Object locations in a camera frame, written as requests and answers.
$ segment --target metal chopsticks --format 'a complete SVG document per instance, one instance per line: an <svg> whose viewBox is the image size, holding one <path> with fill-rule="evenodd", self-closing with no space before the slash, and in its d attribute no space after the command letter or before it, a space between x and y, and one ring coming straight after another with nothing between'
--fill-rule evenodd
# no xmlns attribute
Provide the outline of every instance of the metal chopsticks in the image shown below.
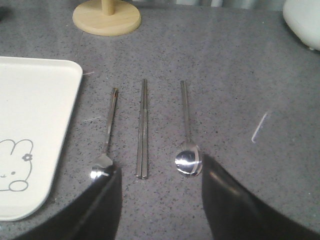
<svg viewBox="0 0 320 240"><path fill-rule="evenodd" d="M142 81L138 150L136 160L137 179L148 178L148 112L147 112L147 80Z"/></svg>

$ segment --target white object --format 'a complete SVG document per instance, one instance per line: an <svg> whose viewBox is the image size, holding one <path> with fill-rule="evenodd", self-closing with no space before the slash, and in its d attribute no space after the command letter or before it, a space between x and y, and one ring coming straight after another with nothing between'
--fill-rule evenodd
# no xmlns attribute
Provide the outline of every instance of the white object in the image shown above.
<svg viewBox="0 0 320 240"><path fill-rule="evenodd" d="M47 199L81 78L72 61L0 56L0 221Z"/></svg>
<svg viewBox="0 0 320 240"><path fill-rule="evenodd" d="M320 0L286 0L283 17L304 44L320 51Z"/></svg>

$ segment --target black object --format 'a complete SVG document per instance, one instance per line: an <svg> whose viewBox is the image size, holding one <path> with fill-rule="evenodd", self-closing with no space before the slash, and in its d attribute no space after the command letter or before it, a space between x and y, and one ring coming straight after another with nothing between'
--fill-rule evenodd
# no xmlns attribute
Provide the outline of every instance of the black object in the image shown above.
<svg viewBox="0 0 320 240"><path fill-rule="evenodd" d="M112 166L76 200L15 240L113 240L122 208L121 169Z"/></svg>
<svg viewBox="0 0 320 240"><path fill-rule="evenodd" d="M203 158L202 201L214 240L320 240L239 184L213 158Z"/></svg>

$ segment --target spoon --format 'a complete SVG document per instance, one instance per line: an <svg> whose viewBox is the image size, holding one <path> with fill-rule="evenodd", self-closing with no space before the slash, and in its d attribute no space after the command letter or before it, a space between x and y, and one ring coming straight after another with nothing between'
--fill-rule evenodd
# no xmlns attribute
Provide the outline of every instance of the spoon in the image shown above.
<svg viewBox="0 0 320 240"><path fill-rule="evenodd" d="M192 141L189 125L189 104L187 96L187 86L185 81L180 82L183 114L184 114L184 128L185 141L181 143L178 148L178 154L175 157L175 165L177 170L185 177L195 177L202 170L202 155L198 145Z"/></svg>
<svg viewBox="0 0 320 240"><path fill-rule="evenodd" d="M113 171L113 164L114 162L107 156L107 152L109 149L109 141L110 141L110 133L111 127L114 120L115 110L116 110L116 103L118 97L118 88L112 89L112 96L111 96L111 103L109 114L107 118L107 131L105 134L104 145L102 149L102 153L93 161L93 166L91 170L90 177L92 180L96 180L100 176L110 177Z"/></svg>

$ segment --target spoon handle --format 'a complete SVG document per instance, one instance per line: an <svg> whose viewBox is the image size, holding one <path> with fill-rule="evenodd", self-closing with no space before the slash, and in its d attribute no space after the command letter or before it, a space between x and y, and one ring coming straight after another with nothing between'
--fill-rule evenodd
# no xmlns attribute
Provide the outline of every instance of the spoon handle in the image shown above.
<svg viewBox="0 0 320 240"><path fill-rule="evenodd" d="M183 107L183 114L184 114L185 136L187 141L190 141L191 135L190 135L190 125L189 125L189 103L188 103L186 81L182 80L180 82L180 85L181 85L181 94L182 94L182 107Z"/></svg>
<svg viewBox="0 0 320 240"><path fill-rule="evenodd" d="M118 88L113 88L112 94L111 94L110 109L109 109L108 118L106 122L106 134L105 134L104 146L102 149L103 154L107 154L107 151L109 148L110 133L111 133L112 123L114 121L117 98L118 98Z"/></svg>

